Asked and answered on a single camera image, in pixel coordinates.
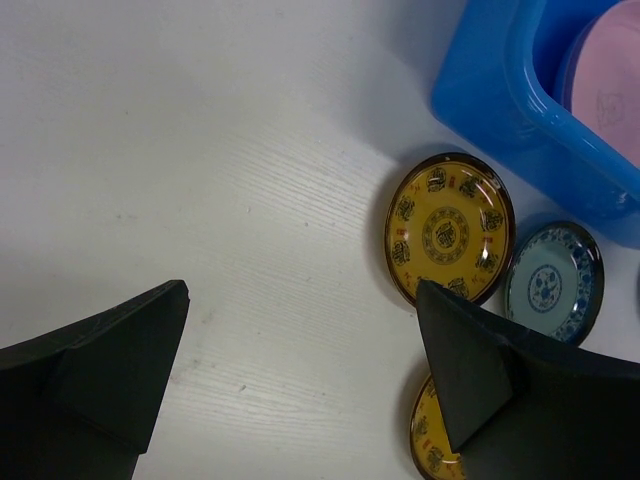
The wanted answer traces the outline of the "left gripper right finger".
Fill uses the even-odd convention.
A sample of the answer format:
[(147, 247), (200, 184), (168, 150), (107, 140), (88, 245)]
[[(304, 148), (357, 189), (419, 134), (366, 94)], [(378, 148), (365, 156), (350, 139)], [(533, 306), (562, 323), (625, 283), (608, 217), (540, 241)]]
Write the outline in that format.
[(638, 364), (554, 340), (430, 280), (416, 309), (468, 478), (638, 478)]

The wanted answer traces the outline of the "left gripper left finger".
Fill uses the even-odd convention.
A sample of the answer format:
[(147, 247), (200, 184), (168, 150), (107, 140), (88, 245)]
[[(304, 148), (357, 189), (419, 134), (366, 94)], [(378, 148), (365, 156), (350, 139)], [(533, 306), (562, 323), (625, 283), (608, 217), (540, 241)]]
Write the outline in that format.
[(2, 478), (132, 478), (188, 309), (186, 283), (171, 280), (2, 349)]

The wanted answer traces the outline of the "pink plastic plate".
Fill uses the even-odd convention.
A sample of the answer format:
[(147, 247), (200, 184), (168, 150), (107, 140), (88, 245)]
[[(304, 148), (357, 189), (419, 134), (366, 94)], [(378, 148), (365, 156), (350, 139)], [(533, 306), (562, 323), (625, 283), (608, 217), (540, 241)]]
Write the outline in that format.
[(621, 1), (595, 19), (577, 56), (570, 111), (639, 165), (639, 3)]

